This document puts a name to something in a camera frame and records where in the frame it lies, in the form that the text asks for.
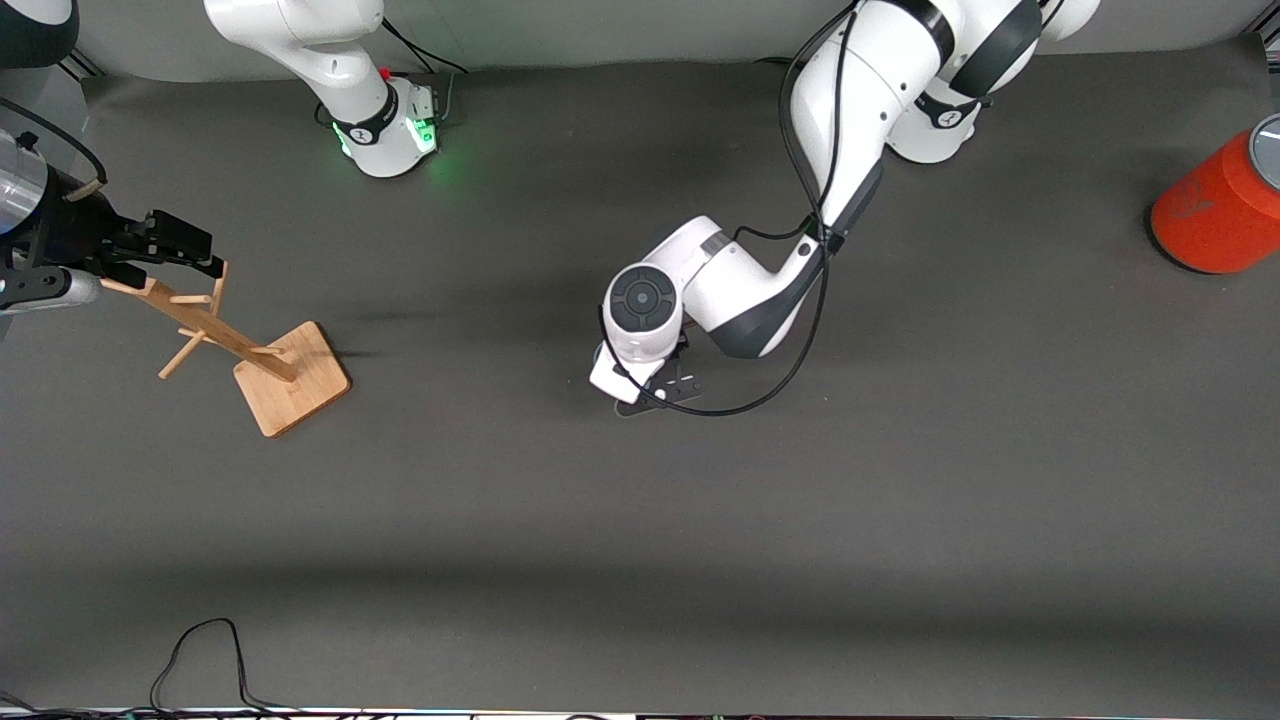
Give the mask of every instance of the canister lid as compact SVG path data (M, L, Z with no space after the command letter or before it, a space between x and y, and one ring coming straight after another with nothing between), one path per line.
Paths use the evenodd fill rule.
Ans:
M1271 115L1253 128L1249 161L1267 184L1280 190L1280 114Z

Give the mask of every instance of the black cable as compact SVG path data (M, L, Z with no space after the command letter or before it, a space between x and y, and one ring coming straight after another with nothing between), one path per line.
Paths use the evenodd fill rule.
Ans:
M392 22L388 20L387 18L383 18L383 27L387 28L387 32L394 35L397 40L399 40L401 42L403 42L406 47L408 47L410 50L413 50L415 55L417 55L417 53L421 53L422 55L426 55L428 58L430 58L433 60L438 60L440 63L444 63L445 65L452 65L452 67L457 68L462 73L470 73L471 72L471 70L463 68L462 65L454 63L453 60L447 60L447 59L444 59L444 58L442 58L442 56L431 53L430 50L422 49L421 46L419 46L417 44L415 44L412 40L410 40L410 38L404 37L403 35L401 35L401 31L396 29L396 26L393 26ZM422 60L421 58L419 58L419 60L421 60L424 65L426 65L428 68L430 68L430 64L428 64L426 60Z
M654 395L653 391L650 391L649 388L646 388L643 384L640 384L640 382L636 380L635 377L631 375L630 372L622 373L627 378L627 380L636 389L640 391L641 395L644 395L650 402L658 405L659 407L666 407L668 410L675 410L677 413L684 413L685 415L694 415L694 416L698 416L698 418L728 418L731 415L740 415L742 413L749 413L749 411L755 410L756 407L764 405L765 402L773 400L783 389L786 389L786 387L791 383L791 380L800 372L800 368L804 365L805 359L809 356L809 350L813 348L814 340L817 340L817 337L818 337L818 327L822 323L822 311L823 311L823 307L826 307L826 305L827 305L827 286L828 286L828 281L831 278L831 273L829 273L829 270L831 270L831 251L828 249L829 233L828 233L827 225L823 224L823 222L822 222L822 202L826 201L826 196L827 196L827 192L829 191L832 178L835 177L836 161L840 159L840 105L841 105L841 94L842 94L842 90L844 90L841 87L841 82L840 81L842 79L841 76L842 76L842 70L844 70L845 55L847 54L847 50L849 50L849 33L850 33L850 29L854 27L854 19L858 17L858 14L854 12L854 8L856 5L858 5L858 0L854 0L852 3L850 3L849 6L845 9L845 12L838 13L836 17L833 17L831 20L828 20L827 24L824 24L818 32L815 32L804 44L804 46L800 49L800 51L796 53L795 58L791 60L791 65L787 67L787 73L782 78L782 90L778 92L778 106L780 106L778 115L780 115L780 124L782 126L782 137L783 137L783 141L785 141L786 149L787 149L787 156L791 159L791 167L795 169L796 176L800 177L800 182L805 187L805 195L809 197L809 202L810 202L810 205L813 208L813 219L817 220L817 227L818 227L818 238L817 238L818 240L818 250L822 252L822 282L820 282L820 284L818 287L818 301L817 301L817 305L814 306L813 320L809 324L809 334L805 337L804 346L800 347L800 354L796 355L795 363L791 364L791 369L778 382L778 384L773 386L773 389L771 389L769 392L764 393L763 396L753 400L751 402L748 402L746 405L740 405L737 407L730 407L730 409L724 409L724 410L700 410L700 409L685 407L682 405L677 405L675 402L669 402L669 401L667 401L664 398L658 397L657 395ZM790 105L786 102L787 99L788 99L788 95L790 95L787 92L787 85L788 85L787 81L790 79L791 74L795 72L796 63L801 58L806 58L808 54L813 50L813 47L820 40L826 38L826 36L832 29L835 29L836 23L838 23L840 19L844 18L846 14L849 15L849 20L847 20L847 23L845 26L845 32L844 32L844 36L842 36L842 40L841 40L841 44L840 44L840 59L838 59L837 65L836 65L836 97L835 97L836 115L833 118L833 123L835 123L835 140L832 142L832 149L831 149L831 169L827 173L827 187L824 187L822 190L822 197L819 199L819 197L815 196L814 191L809 187L808 176L804 174L804 168L800 164L800 160L796 156L795 149L791 145L791 137L788 135L788 132L791 129L788 127L788 122L791 119L791 113L790 113ZM804 228L805 223L801 223L800 227ZM614 361L616 366L625 368L622 365L622 360L618 357L617 351L613 348L613 343L609 341L608 328L605 327L605 323L604 323L604 306L603 305L600 305L598 307L596 314L598 314L598 319L599 319L599 323L600 323L600 336L604 338L604 348L608 350L609 356L613 357L613 361Z
M84 63L83 60L81 60L79 58L77 58L76 53L72 53L72 54L67 55L67 59L70 60L70 61L73 61L73 63L76 63L77 65L79 65L81 69L84 70L84 74L87 74L90 77L99 77L100 73L93 72L93 68L88 67L87 63Z
M232 643L236 646L237 689L239 692L241 702L243 702L248 707L253 707L262 712L266 712L268 715L278 715L268 706L269 705L273 705L275 707L285 707L285 706L275 702L265 702L262 700L259 700L248 689L248 674L244 671L244 651L241 648L239 644L239 633L236 629L236 623L232 621L230 618L212 618L205 620L204 623L196 623L195 625L187 628L187 630L178 637L178 642L174 643L173 646L173 652L169 653L169 662L164 666L164 670L161 670L160 674L156 675L156 679L151 683L151 691L147 693L147 701L151 703L150 707L156 712L169 712L165 708L160 707L160 700L159 700L160 685L164 684L165 678L169 676L169 673L173 670L174 665L178 664L178 655L182 653L182 644L187 642L187 638L191 635L191 633L195 633L196 630L204 628L205 625L212 625L214 623L223 623L232 632Z
M93 152L90 151L88 147L84 147L83 142L76 140L63 128L55 126L54 123L46 120L45 118L41 118L36 113L32 113L31 110L23 108L22 105L18 105L17 102L6 97L0 97L0 106L8 108L9 110L18 113L19 115L27 118L28 120L44 126L46 129L49 129L49 132L63 138L63 142L74 147L77 152L83 155L84 159L93 165L93 174L97 176L97 182L101 184L106 184L106 168L102 167L102 161L97 159L97 155L93 155Z
M60 68L60 69L61 69L61 70L63 70L64 73L67 73L67 77L72 78L72 79L73 79L73 81L76 81L76 82L79 82L79 76L77 76L76 73L73 73L73 72L72 72L72 69L70 69L70 68L68 68L67 65L64 65L61 60L59 60L59 61L58 61L58 67L59 67L59 68Z
M328 110L328 108L324 106L324 102L317 101L316 109L311 111L311 119L315 120L315 123L323 128L330 127L329 123L333 122L333 115L329 115L329 123L326 123L320 119L320 110Z
M397 31L390 31L390 33L393 36L396 36L396 38L399 40L401 44L404 45L404 47L408 47L408 51L412 53L415 58L417 58L419 63L422 63L422 67L426 68L426 72L435 73L435 68L433 68L431 63L428 63L426 58L424 58L422 54L417 51L417 46L415 46L412 42L410 42L403 35L401 35Z
M794 123L791 120L791 104L788 102L791 94L787 92L787 81L794 76L795 70L797 70L799 68L804 67L805 63L808 63L809 54L813 51L814 41L818 38L824 38L827 33L829 33L835 28L836 23L840 22L840 18L844 15L836 15L835 18L827 20L827 24L823 26L822 29L819 29L815 35L813 35L800 49L800 51L791 58L791 63L787 65L787 72L786 74L782 76L782 92L778 94L778 124L782 131L782 141L786 145L787 158L791 160L791 168L800 177L800 182L805 187L805 196L809 199L809 204L813 205L814 219L817 220L817 227L819 228L819 231L822 231L822 223L820 220L818 220L819 218L822 218L822 204L827 201L827 193L831 192L831 183L836 177L836 159L840 156L840 132L838 132L840 110L841 110L840 96L845 76L845 55L846 55L845 50L847 50L849 47L849 31L852 28L854 18L856 17L856 13L854 13L854 6L856 4L858 3L850 3L847 8L849 22L845 26L845 32L841 33L844 40L841 40L840 44L841 47L840 59L836 61L836 111L832 122L832 124L837 128L837 132L832 140L832 147L831 147L832 161L831 161L831 168L828 168L827 172L827 183L826 187L823 188L822 197L818 199L817 201L814 200L813 192L809 190L809 176L805 174L803 167L800 165L799 158L796 156L795 147L791 145L791 128L794 127ZM762 58L756 60L756 63L764 63L772 60L773 58ZM733 232L733 240L736 241L742 232L749 232L755 237L763 240L791 240L792 237L804 232L808 222L809 219L806 218L805 220L800 222L800 225L796 229L791 231L790 233L780 233L780 234L765 233L750 225L742 225ZM818 240L819 242L824 241L824 238L822 237L819 237Z
M741 237L741 234L744 232L754 234L755 237L758 237L760 240L791 240L792 237L803 233L805 231L805 228L809 227L809 223L810 223L812 219L813 219L812 215L806 215L805 219L800 220L800 224L796 225L796 228L794 231L785 232L785 233L768 233L768 232L758 231L758 229L755 229L755 228L753 228L750 225L739 225L739 228L736 231L733 231L733 242L737 242L737 238Z

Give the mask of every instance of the gray wall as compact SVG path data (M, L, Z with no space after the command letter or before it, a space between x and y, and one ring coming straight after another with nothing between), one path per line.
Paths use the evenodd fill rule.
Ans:
M845 0L387 0L420 45L472 68L786 55ZM1172 50L1236 35L1268 0L1102 0L1094 20L1048 53ZM201 82L288 77L225 42L201 0L81 0L81 49L111 73ZM387 33L380 64L412 69Z

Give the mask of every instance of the wooden mug stand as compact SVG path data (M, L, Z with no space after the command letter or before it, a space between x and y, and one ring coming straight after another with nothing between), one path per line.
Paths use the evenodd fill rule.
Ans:
M102 281L102 287L132 295L173 318L183 325L178 333L191 338L160 370L160 379L169 379L206 342L239 357L236 382L266 437L284 434L351 389L351 379L314 322L302 323L266 346L223 322L218 311L225 284L225 268L223 277L214 281L212 295L178 295L155 278L147 278L142 290Z

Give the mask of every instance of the wooden dowel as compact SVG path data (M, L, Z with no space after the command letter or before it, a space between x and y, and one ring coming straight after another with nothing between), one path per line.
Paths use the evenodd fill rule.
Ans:
M223 263L223 277L214 281L214 302L209 306L209 311L214 315L223 309L223 287L227 286L227 270L230 268L230 263Z
M160 369L160 379L168 380L169 375L172 375L173 372L178 369L178 365L186 363L187 357L191 357L191 354L195 352L196 348L200 347L200 343L204 341L205 341L205 333L196 333L195 337L188 340L187 345L183 345L182 350L179 350L178 354L173 356L173 360L170 360L168 365Z
M123 292L124 295L142 295L141 290L129 287L129 286L127 286L124 283L118 283L115 281L109 281L106 278L104 278L101 281L101 283L102 283L102 287L105 287L106 290L111 290L111 291L115 291L115 292Z
M209 310L170 302L170 299L177 293L173 288L155 278L148 279L146 287L133 295L178 323L204 332L214 342L225 347L232 355L260 368L275 379L287 383L297 379L298 372L296 368L274 355L253 352L255 347L261 347L259 343L244 337L239 331L214 316Z

